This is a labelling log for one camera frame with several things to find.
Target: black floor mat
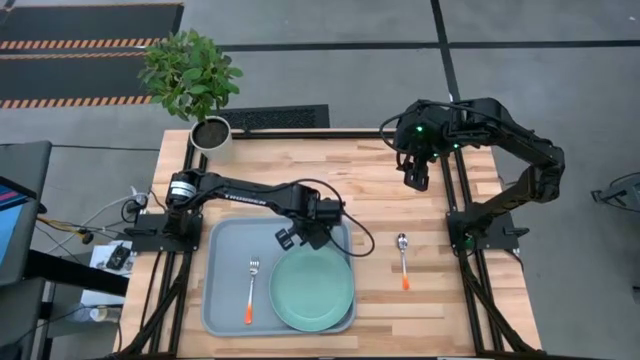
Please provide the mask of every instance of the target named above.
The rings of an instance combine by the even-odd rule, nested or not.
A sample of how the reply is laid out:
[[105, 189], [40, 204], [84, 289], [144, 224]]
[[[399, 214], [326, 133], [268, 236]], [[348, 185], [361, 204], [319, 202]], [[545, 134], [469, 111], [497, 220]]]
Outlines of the black floor mat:
[[143, 59], [144, 52], [0, 57], [1, 107], [15, 108], [16, 100], [146, 95], [137, 78]]
[[180, 26], [180, 4], [15, 7], [0, 50], [146, 46]]

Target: spoon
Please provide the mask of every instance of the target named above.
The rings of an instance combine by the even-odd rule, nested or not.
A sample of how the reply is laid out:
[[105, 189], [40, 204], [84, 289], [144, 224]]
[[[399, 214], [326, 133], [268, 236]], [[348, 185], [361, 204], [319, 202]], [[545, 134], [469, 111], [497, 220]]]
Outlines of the spoon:
[[405, 253], [409, 246], [409, 239], [403, 233], [398, 234], [398, 249], [402, 254], [402, 288], [409, 290], [409, 277], [407, 276], [407, 254]]

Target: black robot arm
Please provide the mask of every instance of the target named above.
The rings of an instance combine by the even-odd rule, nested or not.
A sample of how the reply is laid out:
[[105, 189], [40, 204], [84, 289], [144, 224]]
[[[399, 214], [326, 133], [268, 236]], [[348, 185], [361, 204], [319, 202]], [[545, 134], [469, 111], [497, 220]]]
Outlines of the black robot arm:
[[206, 201], [226, 199], [264, 206], [293, 221], [288, 230], [280, 230], [276, 238], [288, 250], [291, 237], [298, 235], [302, 244], [319, 249], [329, 240], [329, 231], [341, 224], [342, 206], [339, 200], [321, 199], [320, 193], [298, 182], [276, 186], [257, 184], [192, 169], [173, 174], [167, 193], [167, 223], [163, 233], [181, 234], [188, 226], [190, 212]]
[[554, 200], [559, 195], [564, 153], [547, 139], [518, 125], [497, 100], [475, 99], [452, 104], [418, 100], [398, 119], [393, 144], [398, 170], [405, 184], [425, 191], [429, 184], [427, 162], [448, 156], [459, 147], [499, 146], [530, 164], [515, 185], [485, 203], [473, 203], [455, 219], [459, 238], [484, 237], [494, 218], [529, 201]]

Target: mint green plate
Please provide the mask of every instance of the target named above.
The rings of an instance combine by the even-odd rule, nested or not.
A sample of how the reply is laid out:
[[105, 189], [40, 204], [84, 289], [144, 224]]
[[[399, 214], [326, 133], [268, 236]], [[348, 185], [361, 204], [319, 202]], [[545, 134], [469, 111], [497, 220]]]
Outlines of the mint green plate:
[[353, 303], [353, 272], [335, 250], [305, 245], [278, 260], [269, 283], [273, 310], [285, 324], [305, 332], [326, 330]]

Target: green plant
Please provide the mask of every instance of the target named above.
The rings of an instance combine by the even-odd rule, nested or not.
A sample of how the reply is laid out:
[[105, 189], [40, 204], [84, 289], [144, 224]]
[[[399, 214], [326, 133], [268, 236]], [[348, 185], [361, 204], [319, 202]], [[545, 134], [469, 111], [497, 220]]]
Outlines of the green plant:
[[189, 121], [203, 121], [229, 103], [230, 94], [239, 94], [231, 83], [242, 71], [231, 67], [231, 58], [213, 40], [195, 30], [170, 35], [147, 47], [146, 68], [138, 78], [146, 85], [151, 103], [162, 103], [171, 115]]

